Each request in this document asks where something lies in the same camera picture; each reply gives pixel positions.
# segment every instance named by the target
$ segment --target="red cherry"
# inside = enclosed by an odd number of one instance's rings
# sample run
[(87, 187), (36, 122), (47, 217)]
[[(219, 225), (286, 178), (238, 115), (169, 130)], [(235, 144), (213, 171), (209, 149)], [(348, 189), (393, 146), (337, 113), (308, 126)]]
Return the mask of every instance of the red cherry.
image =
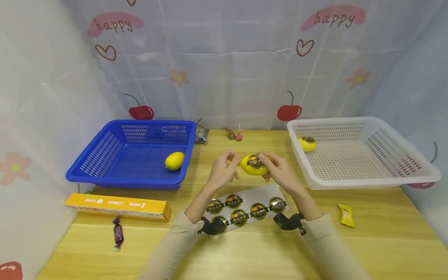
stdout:
[(416, 183), (416, 184), (408, 184), (409, 187), (414, 189), (429, 189), (430, 187), (434, 186), (435, 182), (431, 183)]
[(294, 95), (292, 94), (292, 92), (288, 90), (287, 92), (291, 95), (293, 100), (291, 102), (291, 105), (283, 105), (279, 108), (277, 112), (277, 118), (281, 121), (292, 121), (297, 119), (300, 114), (302, 114), (302, 107), (300, 107), (299, 105), (293, 105)]
[(149, 106), (132, 107), (129, 114), (136, 120), (152, 120), (154, 111)]
[(18, 262), (0, 264), (0, 279), (22, 280), (22, 265)]

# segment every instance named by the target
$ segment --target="fabric wall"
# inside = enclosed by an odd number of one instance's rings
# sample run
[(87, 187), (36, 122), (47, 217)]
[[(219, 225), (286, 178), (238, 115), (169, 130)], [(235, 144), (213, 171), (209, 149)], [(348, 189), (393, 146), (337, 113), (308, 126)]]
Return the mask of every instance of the fabric wall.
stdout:
[(445, 1), (65, 3), (133, 117), (285, 129), (357, 115)]
[(57, 1), (0, 3), (0, 279), (34, 279), (76, 215), (65, 179), (125, 108)]
[(65, 172), (106, 122), (285, 129), (357, 115), (444, 5), (2, 1), (0, 279), (34, 279), (44, 265), (75, 215), (64, 200), (92, 187)]
[(400, 59), (368, 106), (366, 116), (388, 122), (442, 173), (436, 183), (402, 186), (448, 247), (448, 6)]

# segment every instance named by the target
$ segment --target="wooden table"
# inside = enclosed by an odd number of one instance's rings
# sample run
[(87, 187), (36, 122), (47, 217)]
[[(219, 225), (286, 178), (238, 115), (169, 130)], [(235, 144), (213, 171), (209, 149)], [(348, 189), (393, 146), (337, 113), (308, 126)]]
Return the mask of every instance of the wooden table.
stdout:
[[(80, 213), (37, 279), (136, 279), (178, 212), (187, 208), (206, 183), (213, 159), (227, 148), (241, 156), (257, 151), (284, 156), (306, 184), (287, 131), (254, 130), (242, 135), (242, 142), (236, 142), (228, 140), (223, 130), (211, 130), (207, 145), (195, 145), (186, 178), (177, 192), (95, 187), (94, 194), (168, 200), (173, 209), (171, 221), (122, 219), (125, 242), (122, 250), (115, 252), (112, 218)], [(262, 178), (238, 170), (240, 180), (224, 187), (217, 197), (266, 184)], [(323, 211), (331, 213), (337, 231), (372, 279), (448, 279), (446, 248), (399, 187), (310, 193)], [(286, 215), (290, 216), (297, 209), (284, 195), (290, 205)], [(338, 203), (353, 208), (355, 228), (340, 224)], [(203, 235), (178, 267), (175, 279), (325, 279), (298, 231), (282, 231), (272, 219), (217, 237)]]

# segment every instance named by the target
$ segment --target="hand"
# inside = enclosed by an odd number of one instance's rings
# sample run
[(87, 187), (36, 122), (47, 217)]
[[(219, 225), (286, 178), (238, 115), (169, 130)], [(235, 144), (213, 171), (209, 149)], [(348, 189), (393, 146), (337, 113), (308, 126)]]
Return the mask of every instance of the hand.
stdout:
[(268, 173), (262, 176), (266, 182), (269, 182), (271, 178), (274, 179), (288, 194), (291, 194), (299, 188), (303, 188), (291, 173), (291, 169), (285, 158), (270, 152), (260, 153), (258, 158), (269, 170)]
[(229, 181), (233, 182), (234, 177), (238, 180), (240, 177), (235, 170), (239, 162), (240, 155), (237, 152), (230, 149), (225, 150), (219, 158), (213, 161), (206, 186), (219, 189), (229, 183)]

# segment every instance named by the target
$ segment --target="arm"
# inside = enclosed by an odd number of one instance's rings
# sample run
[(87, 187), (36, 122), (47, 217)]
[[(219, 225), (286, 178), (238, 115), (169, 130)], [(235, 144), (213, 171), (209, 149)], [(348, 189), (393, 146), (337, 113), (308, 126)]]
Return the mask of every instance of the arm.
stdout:
[(171, 279), (179, 262), (200, 237), (198, 231), (204, 226), (201, 218), (210, 200), (221, 187), (233, 181), (233, 177), (239, 179), (235, 171), (239, 157), (234, 151), (226, 150), (213, 162), (206, 185), (185, 212), (179, 213), (172, 228), (149, 258), (139, 280)]
[(291, 173), (286, 159), (273, 153), (259, 154), (261, 162), (269, 169), (263, 178), (272, 178), (294, 200), (305, 220), (305, 243), (327, 271), (331, 280), (369, 280), (367, 272), (348, 249), (333, 226), (330, 214), (323, 214), (314, 199)]

